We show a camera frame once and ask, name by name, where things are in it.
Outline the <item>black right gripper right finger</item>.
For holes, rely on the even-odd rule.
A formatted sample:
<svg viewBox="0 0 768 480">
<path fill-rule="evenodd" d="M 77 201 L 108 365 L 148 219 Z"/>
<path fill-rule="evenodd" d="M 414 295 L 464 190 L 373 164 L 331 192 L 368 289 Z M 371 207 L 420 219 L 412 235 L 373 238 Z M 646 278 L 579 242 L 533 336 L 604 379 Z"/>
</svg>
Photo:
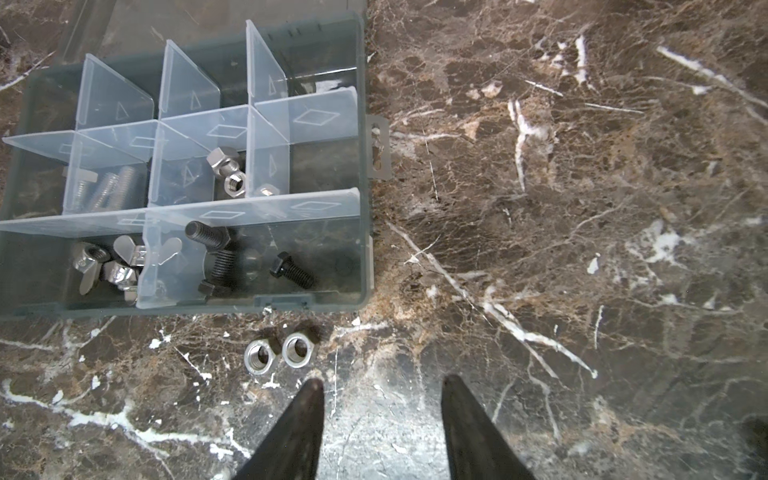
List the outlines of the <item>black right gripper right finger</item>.
<svg viewBox="0 0 768 480">
<path fill-rule="evenodd" d="M 441 414 L 451 479 L 534 479 L 460 376 L 443 379 Z"/>
</svg>

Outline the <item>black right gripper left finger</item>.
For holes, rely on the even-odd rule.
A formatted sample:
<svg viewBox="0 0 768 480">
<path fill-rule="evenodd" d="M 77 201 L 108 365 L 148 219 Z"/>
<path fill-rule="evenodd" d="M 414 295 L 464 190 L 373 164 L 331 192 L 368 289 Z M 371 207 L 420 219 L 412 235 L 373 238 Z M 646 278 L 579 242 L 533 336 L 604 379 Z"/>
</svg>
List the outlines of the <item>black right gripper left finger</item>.
<svg viewBox="0 0 768 480">
<path fill-rule="evenodd" d="M 315 479 L 324 406 L 323 382 L 307 380 L 233 479 Z"/>
</svg>

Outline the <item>silver hex nut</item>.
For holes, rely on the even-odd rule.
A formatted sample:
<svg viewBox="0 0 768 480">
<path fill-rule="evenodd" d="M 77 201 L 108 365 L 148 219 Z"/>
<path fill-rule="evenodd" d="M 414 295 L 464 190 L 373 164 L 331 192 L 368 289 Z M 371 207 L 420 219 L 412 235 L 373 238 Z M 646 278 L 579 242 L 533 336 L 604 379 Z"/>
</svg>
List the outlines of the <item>silver hex nut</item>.
<svg viewBox="0 0 768 480">
<path fill-rule="evenodd" d="M 271 185 L 271 184 L 262 184 L 262 185 L 260 185 L 256 189 L 256 192 L 259 195 L 262 195 L 262 196 L 275 196 L 275 195 L 280 195 L 281 194 L 281 190 L 279 188 L 277 188 L 276 186 Z"/>
<path fill-rule="evenodd" d="M 268 373 L 281 354 L 281 345 L 275 340 L 256 339 L 248 344 L 243 354 L 243 362 L 251 376 Z"/>
<path fill-rule="evenodd" d="M 241 170 L 239 152 L 231 147 L 218 147 L 212 150 L 206 160 L 215 177 L 219 179 L 224 179 Z"/>
<path fill-rule="evenodd" d="M 290 333 L 282 344 L 282 356 L 285 363 L 293 369 L 305 367 L 310 362 L 318 342 L 318 335 L 311 329 Z"/>
<path fill-rule="evenodd" d="M 232 198 L 240 198 L 245 195 L 247 177 L 242 171 L 235 171 L 227 175 L 223 180 L 223 188 Z"/>
</svg>

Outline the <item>black hex bolt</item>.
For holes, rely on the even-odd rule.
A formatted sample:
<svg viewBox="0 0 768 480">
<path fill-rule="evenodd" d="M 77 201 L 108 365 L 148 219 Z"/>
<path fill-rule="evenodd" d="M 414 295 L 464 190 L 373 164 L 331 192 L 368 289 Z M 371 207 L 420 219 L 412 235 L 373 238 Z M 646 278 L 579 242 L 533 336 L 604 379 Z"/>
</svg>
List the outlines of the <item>black hex bolt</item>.
<svg viewBox="0 0 768 480">
<path fill-rule="evenodd" d="M 209 252 L 226 250 L 232 244 L 232 234 L 227 227 L 214 227 L 197 220 L 185 226 L 185 235 L 204 245 Z"/>
<path fill-rule="evenodd" d="M 232 294 L 236 257 L 233 250 L 206 253 L 205 277 L 198 286 L 198 291 L 205 298 L 226 298 Z"/>
</svg>

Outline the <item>black small screw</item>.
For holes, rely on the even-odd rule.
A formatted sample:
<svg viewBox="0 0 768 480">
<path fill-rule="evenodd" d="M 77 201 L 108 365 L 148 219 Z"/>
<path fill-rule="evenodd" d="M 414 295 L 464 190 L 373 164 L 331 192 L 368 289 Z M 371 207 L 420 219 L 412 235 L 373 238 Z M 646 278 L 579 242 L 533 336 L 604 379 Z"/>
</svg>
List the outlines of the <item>black small screw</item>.
<svg viewBox="0 0 768 480">
<path fill-rule="evenodd" d="M 285 277 L 302 289 L 308 290 L 315 284 L 315 278 L 295 264 L 288 252 L 280 252 L 274 259 L 269 273 L 274 278 Z"/>
</svg>

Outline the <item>silver wing nut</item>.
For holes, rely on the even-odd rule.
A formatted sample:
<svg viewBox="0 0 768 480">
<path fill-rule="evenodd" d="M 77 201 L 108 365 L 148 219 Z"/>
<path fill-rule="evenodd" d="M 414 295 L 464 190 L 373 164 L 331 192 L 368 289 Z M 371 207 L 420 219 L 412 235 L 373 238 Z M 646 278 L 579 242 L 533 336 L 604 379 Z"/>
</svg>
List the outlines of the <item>silver wing nut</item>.
<svg viewBox="0 0 768 480">
<path fill-rule="evenodd" d="M 88 242 L 76 243 L 73 255 L 72 266 L 82 274 L 79 293 L 87 295 L 98 282 L 102 265 L 110 261 L 112 256 L 103 247 Z"/>
<path fill-rule="evenodd" d="M 170 238 L 165 241 L 155 253 L 147 246 L 137 244 L 131 236 L 118 236 L 113 242 L 116 255 L 131 267 L 144 267 L 151 256 L 158 265 L 162 265 L 177 256 L 183 247 L 180 238 Z"/>
<path fill-rule="evenodd" d="M 134 305 L 138 299 L 138 277 L 134 268 L 117 261 L 102 266 L 101 278 L 121 291 L 130 305 Z"/>
</svg>

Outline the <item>clear plastic organizer box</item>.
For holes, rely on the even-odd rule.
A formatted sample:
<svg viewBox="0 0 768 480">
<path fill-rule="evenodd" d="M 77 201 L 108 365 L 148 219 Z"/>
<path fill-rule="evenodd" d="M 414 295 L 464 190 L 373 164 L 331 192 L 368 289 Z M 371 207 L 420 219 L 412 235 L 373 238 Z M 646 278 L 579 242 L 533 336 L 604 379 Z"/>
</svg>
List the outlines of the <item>clear plastic organizer box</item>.
<svg viewBox="0 0 768 480">
<path fill-rule="evenodd" d="M 389 128 L 366 102 L 363 1 L 82 1 L 56 63 L 32 73 L 1 203 L 1 310 L 8 315 L 355 310 L 374 288 L 370 182 L 391 174 Z M 232 198 L 206 157 L 240 155 Z M 138 175 L 123 210 L 65 214 L 63 172 Z M 271 184 L 280 195 L 256 189 Z M 232 294 L 205 298 L 206 247 L 185 235 L 227 227 Z M 72 266 L 88 242 L 127 265 L 114 240 L 153 253 L 128 304 L 101 278 L 87 295 Z M 315 278 L 269 269 L 280 252 Z"/>
</svg>

